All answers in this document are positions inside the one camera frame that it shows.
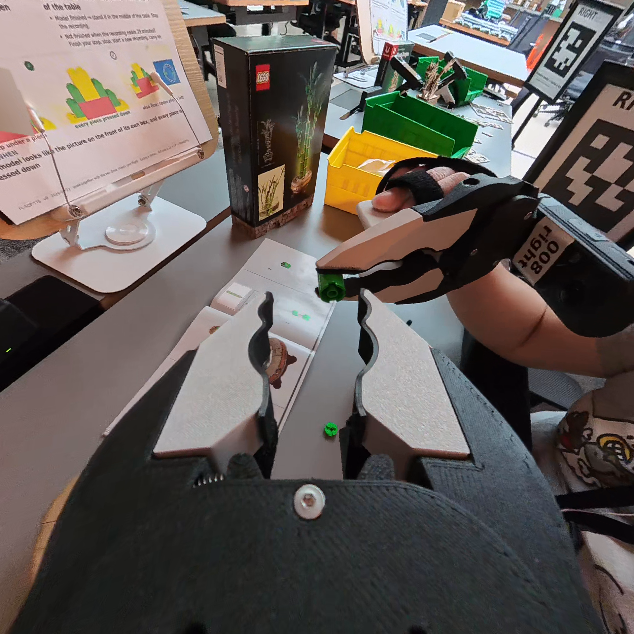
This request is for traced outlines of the white document stand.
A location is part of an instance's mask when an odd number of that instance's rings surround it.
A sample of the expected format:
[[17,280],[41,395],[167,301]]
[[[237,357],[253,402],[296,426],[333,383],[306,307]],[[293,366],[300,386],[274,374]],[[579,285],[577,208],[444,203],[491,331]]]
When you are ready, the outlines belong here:
[[1,214],[1,236],[46,236],[32,256],[102,294],[125,289],[205,228],[205,220],[159,198],[162,182],[214,153],[218,124],[177,1],[161,1],[186,77],[211,140],[99,188],[45,214],[13,224]]

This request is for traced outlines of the black building set box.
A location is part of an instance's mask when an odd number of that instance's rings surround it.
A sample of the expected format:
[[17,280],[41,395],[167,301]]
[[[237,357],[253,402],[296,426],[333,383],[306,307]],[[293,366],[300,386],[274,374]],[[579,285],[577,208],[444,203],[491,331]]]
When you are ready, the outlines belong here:
[[232,221],[257,238],[313,203],[337,48],[307,35],[212,43]]

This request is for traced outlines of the yellow plastic bin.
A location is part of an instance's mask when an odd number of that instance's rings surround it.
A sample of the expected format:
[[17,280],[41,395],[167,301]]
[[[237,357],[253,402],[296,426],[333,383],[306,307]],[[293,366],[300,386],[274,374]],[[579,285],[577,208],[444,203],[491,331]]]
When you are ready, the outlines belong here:
[[372,199],[383,178],[357,169],[361,163],[367,159],[397,163],[417,157],[436,158],[436,154],[369,131],[359,133],[349,128],[329,154],[325,204],[356,214],[357,204]]

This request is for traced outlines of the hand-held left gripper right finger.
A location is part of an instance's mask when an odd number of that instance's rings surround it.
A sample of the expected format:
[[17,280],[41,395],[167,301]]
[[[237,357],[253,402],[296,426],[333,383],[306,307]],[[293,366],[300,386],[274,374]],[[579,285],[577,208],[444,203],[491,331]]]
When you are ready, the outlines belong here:
[[387,455],[397,479],[421,456],[466,460],[471,451],[427,342],[369,290],[358,301],[364,362],[346,424],[345,476]]

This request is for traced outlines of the black white marker board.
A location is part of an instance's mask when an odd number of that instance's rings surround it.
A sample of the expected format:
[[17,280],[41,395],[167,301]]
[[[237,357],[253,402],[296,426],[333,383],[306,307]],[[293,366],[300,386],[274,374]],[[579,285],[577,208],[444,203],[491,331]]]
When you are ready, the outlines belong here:
[[575,78],[587,58],[622,15],[624,7],[612,1],[575,1],[524,87],[538,96],[531,113],[511,140],[512,148],[541,102],[554,104]]

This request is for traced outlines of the green round toy brick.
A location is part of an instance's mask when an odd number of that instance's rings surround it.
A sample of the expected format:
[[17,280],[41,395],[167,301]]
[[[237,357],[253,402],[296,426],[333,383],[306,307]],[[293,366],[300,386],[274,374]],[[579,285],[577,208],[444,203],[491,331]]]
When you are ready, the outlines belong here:
[[341,301],[346,297],[343,275],[338,273],[319,273],[317,291],[323,302]]

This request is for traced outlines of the printed instruction sheet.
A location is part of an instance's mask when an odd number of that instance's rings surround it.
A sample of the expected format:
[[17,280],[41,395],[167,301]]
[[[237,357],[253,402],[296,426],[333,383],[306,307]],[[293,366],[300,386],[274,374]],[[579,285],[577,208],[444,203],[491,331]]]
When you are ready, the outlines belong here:
[[1,213],[9,222],[211,138],[161,1],[1,2]]

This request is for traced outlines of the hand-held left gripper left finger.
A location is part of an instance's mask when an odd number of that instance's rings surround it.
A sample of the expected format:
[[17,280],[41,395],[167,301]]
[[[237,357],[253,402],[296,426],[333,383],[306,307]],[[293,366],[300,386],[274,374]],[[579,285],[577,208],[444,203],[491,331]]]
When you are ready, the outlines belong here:
[[278,427],[268,376],[273,295],[265,292],[197,349],[154,447],[160,458],[206,456],[220,472],[238,453],[271,475]]

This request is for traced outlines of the white stand base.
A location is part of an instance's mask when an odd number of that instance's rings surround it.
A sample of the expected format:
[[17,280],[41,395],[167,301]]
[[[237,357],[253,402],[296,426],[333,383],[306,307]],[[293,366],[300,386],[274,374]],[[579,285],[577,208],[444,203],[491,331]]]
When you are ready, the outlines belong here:
[[346,68],[341,72],[336,72],[334,79],[350,84],[356,88],[367,89],[375,85],[377,72],[378,64],[371,66],[363,65],[362,67]]

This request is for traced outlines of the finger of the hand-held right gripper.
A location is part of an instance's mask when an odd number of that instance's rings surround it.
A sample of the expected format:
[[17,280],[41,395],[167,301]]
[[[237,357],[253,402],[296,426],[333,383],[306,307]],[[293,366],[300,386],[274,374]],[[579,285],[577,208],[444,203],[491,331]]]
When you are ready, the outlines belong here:
[[[420,302],[416,297],[429,292],[434,294],[444,278],[442,269],[438,267],[425,273],[416,272],[409,266],[374,266],[365,272],[350,270],[341,273],[347,289],[345,300],[358,300],[360,288],[366,288],[384,303]],[[387,286],[376,291],[374,288],[383,273],[387,277]]]
[[379,264],[403,260],[419,250],[430,250],[438,253],[437,263],[443,273],[448,274],[448,225],[432,226],[436,220],[448,218],[448,199],[400,210],[319,259],[316,271],[320,274],[365,273]]

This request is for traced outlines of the grey side table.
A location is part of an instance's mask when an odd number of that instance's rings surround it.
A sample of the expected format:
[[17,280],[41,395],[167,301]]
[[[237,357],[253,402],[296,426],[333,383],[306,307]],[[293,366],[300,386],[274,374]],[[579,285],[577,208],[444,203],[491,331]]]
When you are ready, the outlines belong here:
[[455,30],[429,25],[409,31],[408,40],[421,56],[443,57],[445,52],[452,52],[463,65],[497,83],[520,88],[528,76],[524,55]]

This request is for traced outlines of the black pale tool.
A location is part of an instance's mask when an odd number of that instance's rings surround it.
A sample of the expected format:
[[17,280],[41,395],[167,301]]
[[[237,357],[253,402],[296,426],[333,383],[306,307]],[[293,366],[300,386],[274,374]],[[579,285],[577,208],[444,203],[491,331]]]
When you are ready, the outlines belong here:
[[[447,52],[447,53],[449,53],[453,59],[457,60],[450,52]],[[403,85],[400,89],[401,95],[404,95],[405,92],[408,90],[415,90],[417,91],[417,97],[418,97],[418,93],[420,92],[420,88],[422,87],[424,79],[420,75],[418,75],[413,68],[411,68],[408,64],[401,61],[397,57],[394,57],[391,60],[391,68],[395,70],[403,78]]]

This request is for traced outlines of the scattered printed cards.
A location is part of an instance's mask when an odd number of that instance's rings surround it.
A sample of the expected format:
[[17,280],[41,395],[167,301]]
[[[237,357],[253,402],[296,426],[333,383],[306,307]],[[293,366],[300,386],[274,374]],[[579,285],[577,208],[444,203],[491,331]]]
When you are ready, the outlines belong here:
[[499,176],[511,173],[511,117],[509,107],[475,101],[460,108],[459,115],[477,125],[474,144],[467,154],[472,162],[482,162]]

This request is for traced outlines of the printed sheet on wooden board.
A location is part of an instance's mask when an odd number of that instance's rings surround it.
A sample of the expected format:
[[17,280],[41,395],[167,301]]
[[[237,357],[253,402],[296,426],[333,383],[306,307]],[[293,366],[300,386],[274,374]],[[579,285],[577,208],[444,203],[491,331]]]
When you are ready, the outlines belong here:
[[385,43],[407,39],[407,1],[356,1],[356,16],[361,55],[366,63],[374,63]]

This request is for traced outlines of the white printed shirt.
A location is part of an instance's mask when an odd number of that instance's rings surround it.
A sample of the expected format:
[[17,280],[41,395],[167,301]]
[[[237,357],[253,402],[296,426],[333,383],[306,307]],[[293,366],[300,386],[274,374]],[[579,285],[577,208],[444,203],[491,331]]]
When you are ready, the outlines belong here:
[[560,498],[604,633],[633,632],[633,372],[566,413],[531,415],[533,455]]

